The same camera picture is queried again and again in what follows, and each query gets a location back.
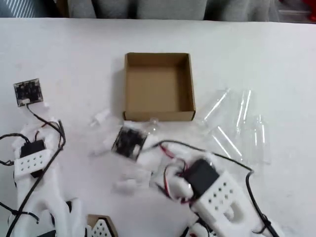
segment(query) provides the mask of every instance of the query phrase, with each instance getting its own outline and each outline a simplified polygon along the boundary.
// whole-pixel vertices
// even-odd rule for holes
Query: circuit board
[[[113,144],[112,151],[136,161],[146,138],[146,133],[123,126]]]
[[[14,90],[18,107],[43,101],[39,79],[16,83]]]

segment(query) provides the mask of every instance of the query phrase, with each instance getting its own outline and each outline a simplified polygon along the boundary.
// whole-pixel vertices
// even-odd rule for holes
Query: clear plastic tube
[[[215,144],[217,144],[217,148],[221,150],[223,155],[238,162],[243,162],[243,156],[240,148],[237,147],[237,144],[233,142],[233,140],[227,135],[222,127],[217,126],[215,129],[213,129],[210,132],[210,137],[213,139]]]
[[[157,118],[151,118],[146,124],[144,132],[147,133],[148,135],[150,134],[157,135],[159,129],[160,129],[159,120]]]
[[[263,163],[271,164],[269,126],[263,120],[262,115],[256,117],[254,127],[256,131],[257,156]]]
[[[235,121],[235,130],[237,135],[241,134],[242,127],[245,125],[249,117],[250,104],[254,103],[253,97],[252,90],[244,90],[242,92]]]
[[[218,125],[214,119],[220,111],[225,111],[223,104],[229,100],[230,92],[229,88],[216,91],[212,98],[197,112],[194,121],[199,126],[207,127],[209,130]]]

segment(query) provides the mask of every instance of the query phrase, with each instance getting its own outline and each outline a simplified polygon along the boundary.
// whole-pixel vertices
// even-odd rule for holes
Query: black cable
[[[6,137],[22,137],[26,143],[30,143],[30,140],[21,133],[5,134],[5,135],[2,135],[0,137],[0,140],[3,138],[6,138]],[[5,166],[12,166],[12,165],[14,165],[14,161],[8,160],[8,161],[4,162],[4,161],[0,160],[0,164],[5,165]]]
[[[12,215],[15,215],[15,216],[16,216],[17,214],[19,214],[19,211],[14,210],[14,209],[8,207],[7,205],[3,204],[2,202],[0,202],[0,206],[2,206],[3,208],[7,209],[9,212],[12,213]],[[35,215],[35,214],[33,214],[33,213],[31,213],[31,212],[22,211],[22,212],[20,212],[20,213],[21,213],[21,214],[25,214],[25,215],[30,215],[30,216],[34,217],[34,218],[36,219],[36,223],[39,223],[39,221],[40,221],[40,219],[38,218],[38,216]]]
[[[40,116],[36,115],[35,113],[33,113],[28,104],[26,105],[27,109],[40,121],[44,122],[45,124],[51,126],[53,129],[55,129],[63,138],[63,143],[61,144],[61,146],[57,149],[57,151],[55,152],[55,154],[52,156],[52,158],[50,159],[50,161],[48,162],[47,166],[43,169],[42,174],[38,177],[38,179],[35,181],[35,183],[33,184],[33,186],[31,187],[31,189],[29,190],[29,192],[27,193],[27,195],[25,196],[19,210],[18,210],[18,214],[15,216],[13,222],[11,223],[8,232],[6,233],[6,237],[10,237],[13,229],[16,225],[16,223],[18,222],[20,216],[21,216],[21,212],[23,211],[23,208],[25,207],[26,203],[28,202],[28,200],[30,199],[30,196],[32,195],[33,191],[35,190],[35,188],[37,187],[37,185],[40,183],[40,181],[43,179],[44,174],[47,172],[47,170],[49,169],[50,165],[53,163],[53,161],[56,159],[56,157],[58,156],[58,154],[63,150],[63,147],[66,144],[66,137],[65,137],[65,131],[64,131],[64,127],[61,123],[61,121],[59,120],[59,127],[60,129],[58,129],[57,127],[55,127],[52,123],[46,121],[45,119],[41,118]]]
[[[197,148],[197,147],[191,146],[191,145],[189,145],[189,144],[187,144],[187,143],[180,142],[180,141],[176,141],[176,140],[161,140],[160,142],[157,142],[157,143],[153,144],[151,147],[149,147],[149,149],[158,147],[158,146],[160,146],[160,145],[162,145],[163,143],[166,143],[166,142],[167,142],[167,143],[180,144],[180,145],[183,145],[183,146],[185,146],[185,147],[189,147],[189,148],[191,148],[191,149],[193,149],[193,150],[197,150],[197,151],[199,151],[199,152],[206,152],[205,149]]]
[[[197,151],[200,151],[200,152],[206,152],[206,150],[204,150],[204,149],[200,149],[200,148],[191,146],[189,144],[186,144],[184,142],[179,142],[179,141],[175,141],[175,140],[162,140],[162,141],[152,145],[149,149],[155,148],[155,147],[157,147],[157,146],[159,146],[159,145],[161,145],[162,143],[165,143],[165,142],[176,143],[176,144],[180,144],[180,145],[186,146],[188,148],[191,148],[193,150],[197,150]],[[229,160],[231,162],[234,162],[234,163],[240,165],[241,167],[243,167],[243,168],[245,168],[245,169],[247,169],[249,171],[249,173],[246,176],[247,190],[248,190],[250,199],[252,201],[252,204],[253,204],[254,208],[256,209],[256,212],[258,213],[260,219],[262,220],[262,222],[264,224],[264,227],[263,227],[263,229],[260,232],[257,232],[257,233],[254,232],[254,233],[255,234],[261,234],[265,229],[268,229],[273,237],[279,237],[279,235],[277,234],[275,229],[272,227],[271,222],[268,220],[267,216],[265,214],[263,214],[262,211],[260,210],[260,208],[259,208],[259,206],[258,206],[258,204],[257,204],[257,202],[256,202],[256,200],[254,198],[254,195],[252,193],[252,190],[251,190],[251,187],[250,187],[250,183],[249,183],[249,178],[254,173],[254,171],[250,167],[248,167],[248,166],[246,166],[246,165],[244,165],[244,164],[242,164],[242,163],[240,163],[240,162],[238,162],[238,161],[236,161],[234,159],[228,158],[226,156],[223,156],[223,155],[220,155],[220,154],[217,154],[217,153],[213,153],[213,155],[215,155],[217,157],[220,157],[220,158],[223,158],[223,159],[226,159],[226,160]]]
[[[21,134],[21,133],[5,134],[5,135],[2,135],[2,136],[0,137],[0,140],[3,139],[3,138],[5,138],[5,137],[22,137],[22,138],[25,140],[26,143],[30,143],[30,140],[29,140],[26,136],[24,136],[23,134]]]

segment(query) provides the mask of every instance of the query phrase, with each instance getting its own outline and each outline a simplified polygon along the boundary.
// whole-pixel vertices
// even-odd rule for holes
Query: open cardboard box
[[[125,120],[193,120],[196,107],[189,54],[128,53],[125,72]]]

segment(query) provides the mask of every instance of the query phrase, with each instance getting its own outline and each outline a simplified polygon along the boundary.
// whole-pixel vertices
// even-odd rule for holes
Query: white table
[[[121,237],[177,236],[190,213],[152,192],[112,194],[122,161],[88,157],[91,116],[106,107],[121,111],[127,52],[190,53],[197,108],[205,93],[225,85],[254,89],[270,124],[273,159],[264,187],[254,187],[259,205],[287,236],[315,236],[316,25],[0,19],[0,32],[0,134],[25,122],[12,84],[40,78],[68,138],[59,157],[65,186],[89,213],[110,215]],[[10,143],[0,142],[1,159],[13,159]],[[0,167],[0,180],[0,200],[14,207],[12,168]],[[7,217],[1,209],[0,233]]]

